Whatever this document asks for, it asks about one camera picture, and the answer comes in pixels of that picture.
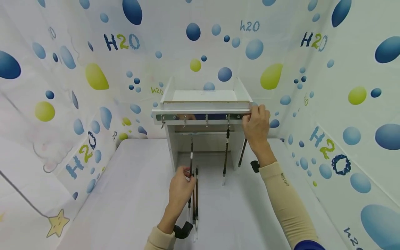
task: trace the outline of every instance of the blue circle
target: blue circle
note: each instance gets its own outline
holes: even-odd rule
[[[328,63],[326,64],[326,66],[328,67],[328,68],[332,68],[332,66],[335,64],[335,61],[334,60],[329,60],[328,61]]]
[[[215,86],[212,82],[207,82],[204,84],[203,90],[215,90]]]
[[[46,97],[51,100],[54,98],[54,93],[51,90],[47,90]]]
[[[380,90],[380,88],[374,88],[374,89],[371,91],[371,96],[372,96],[373,98],[379,97],[380,94],[382,94],[382,90]]]
[[[194,22],[186,28],[186,36],[192,41],[197,41],[200,38],[200,33],[200,27]]]
[[[221,33],[221,26],[219,24],[214,24],[211,28],[211,33],[214,36],[217,36]]]
[[[44,51],[44,48],[37,42],[32,43],[32,49],[38,58],[44,59],[46,57],[46,52]]]
[[[254,39],[250,41],[246,46],[246,56],[250,60],[257,59],[261,56],[264,50],[264,44],[260,39]]]
[[[56,53],[53,53],[53,60],[54,60],[55,62],[58,62],[58,56],[57,56]]]
[[[365,174],[352,174],[350,184],[359,193],[366,194],[371,191],[371,182]]]
[[[306,170],[308,168],[308,162],[306,160],[306,158],[302,157],[300,158],[300,165],[302,167],[302,169]]]
[[[320,174],[322,177],[329,180],[332,177],[332,170],[330,169],[330,166],[325,163],[321,164],[320,165]]]
[[[221,82],[227,82],[232,77],[232,71],[230,68],[223,67],[218,71],[218,79]]]
[[[376,143],[388,150],[400,149],[400,125],[388,123],[380,126],[375,132]]]
[[[343,140],[348,145],[356,145],[361,140],[361,133],[355,127],[348,127],[343,131]]]
[[[108,22],[108,16],[106,13],[101,13],[100,14],[100,19],[102,22]]]
[[[240,38],[235,37],[232,39],[232,47],[237,48],[240,45]]]
[[[86,193],[90,194],[90,193],[93,191],[94,185],[95,185],[95,184],[96,184],[96,180],[95,180],[95,179],[92,179],[92,180],[89,182],[88,187],[86,188]]]
[[[162,57],[162,53],[160,51],[156,51],[156,57],[160,59]]]

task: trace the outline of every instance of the star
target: star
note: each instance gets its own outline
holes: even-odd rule
[[[61,236],[64,226],[70,221],[70,219],[64,217],[64,209],[61,209],[57,216],[49,217],[51,228],[46,238],[56,234],[58,237]]]

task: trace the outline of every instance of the sleeve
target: sleeve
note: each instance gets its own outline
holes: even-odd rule
[[[175,232],[172,232],[172,234],[165,234],[155,226],[147,238],[144,250],[174,249],[175,241]]]
[[[295,248],[299,242],[318,242],[318,237],[308,212],[278,162],[260,168],[272,208],[285,233],[291,249],[320,250],[319,248]]]

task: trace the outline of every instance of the blue bubble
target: blue bubble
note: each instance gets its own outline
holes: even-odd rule
[[[313,11],[315,7],[317,6],[318,0],[310,0],[307,6],[308,11]]]
[[[371,182],[365,174],[352,174],[350,177],[350,184],[359,193],[366,194],[371,191]]]
[[[343,140],[348,145],[356,145],[361,140],[361,133],[355,127],[348,127],[343,131]]]
[[[221,26],[219,24],[214,24],[211,28],[211,33],[214,36],[217,36],[221,33]]]
[[[277,127],[279,127],[279,121],[277,119],[273,119],[270,122],[270,128],[277,128]]]
[[[110,126],[111,126],[112,114],[108,108],[106,108],[106,107],[100,108],[100,119],[101,119],[101,123],[106,128],[106,130],[109,130]]]
[[[240,45],[240,38],[235,37],[232,39],[232,47],[237,48]]]
[[[380,126],[375,132],[376,143],[388,150],[400,149],[400,125],[388,123]]]
[[[265,6],[271,6],[276,2],[276,0],[262,0],[262,4]]]
[[[312,21],[316,22],[320,19],[321,15],[319,13],[316,13],[313,17],[312,17]]]
[[[85,10],[87,10],[90,7],[89,0],[79,0],[79,3]]]
[[[320,174],[325,179],[329,180],[332,177],[332,169],[328,164],[321,164],[320,165]]]
[[[75,93],[71,91],[71,96],[72,96],[72,103],[76,107],[76,109],[79,109],[79,104],[78,104],[78,99],[75,96]]]
[[[391,62],[400,55],[400,36],[384,40],[375,51],[375,59],[380,63]]]
[[[67,66],[70,70],[73,70],[76,67],[76,64],[71,52],[66,46],[63,45],[60,47],[60,54],[65,66]]]
[[[144,128],[143,128],[142,126],[139,126],[139,127],[138,127],[138,132],[141,133],[141,134],[147,135],[146,130],[144,130]]]
[[[306,158],[302,157],[300,158],[300,165],[302,167],[302,169],[306,170],[308,168],[308,162],[306,160]]]
[[[388,207],[370,204],[361,211],[361,223],[381,249],[400,249],[400,214]]]
[[[131,104],[129,107],[135,114],[139,114],[142,111],[142,109],[136,104]]]
[[[230,68],[223,67],[218,71],[218,79],[221,82],[227,82],[232,77],[232,71]]]
[[[215,90],[215,85],[212,82],[207,82],[204,84],[203,90]]]
[[[58,56],[57,56],[56,53],[53,53],[53,60],[54,60],[55,62],[58,62]]]
[[[186,28],[186,35],[192,41],[197,41],[200,38],[200,27],[194,22],[190,23]]]
[[[47,90],[46,97],[51,100],[54,98],[54,93],[51,90]]]
[[[332,66],[335,64],[335,61],[333,59],[329,60],[328,63],[326,64],[326,66],[328,68],[332,68]]]
[[[260,39],[250,41],[246,46],[246,56],[250,60],[257,59],[261,56],[264,50],[264,44]]]
[[[371,91],[371,96],[372,96],[373,98],[379,97],[380,94],[382,94],[382,90],[380,90],[380,88],[374,88],[374,89]]]
[[[85,132],[85,130],[83,129],[82,121],[79,118],[74,121],[74,132],[77,135],[81,135],[83,134],[83,132]]]
[[[160,59],[162,57],[161,51],[156,51],[156,57]]]
[[[46,8],[46,2],[44,0],[38,0],[38,3],[43,7]]]
[[[134,25],[142,23],[142,8],[137,0],[122,0],[122,9],[129,22]]]
[[[98,123],[98,121],[93,120],[90,125],[92,127],[93,133],[98,134],[100,132],[100,124]]]
[[[290,101],[291,101],[290,96],[289,96],[289,95],[285,95],[285,96],[282,96],[282,98],[280,99],[279,102],[280,102],[282,105],[289,105],[289,104],[290,104]]]
[[[96,150],[94,152],[94,160],[96,163],[99,163],[101,161],[101,152],[100,150]]]
[[[101,20],[102,22],[108,22],[108,16],[107,16],[107,14],[106,14],[106,13],[101,13],[101,14],[100,14],[100,20]]]
[[[44,51],[44,48],[37,42],[32,43],[32,49],[38,58],[44,59],[46,57],[46,52]]]
[[[335,28],[341,24],[350,11],[351,0],[340,0],[332,13],[332,26]]]
[[[0,50],[0,77],[15,79],[21,74],[20,64],[10,54]]]
[[[95,179],[91,180],[88,184],[88,187],[86,188],[86,193],[90,194],[93,191],[95,184],[96,180]]]
[[[92,46],[92,44],[88,41],[88,46],[89,46],[89,49],[91,50],[91,51],[93,51],[93,46]]]

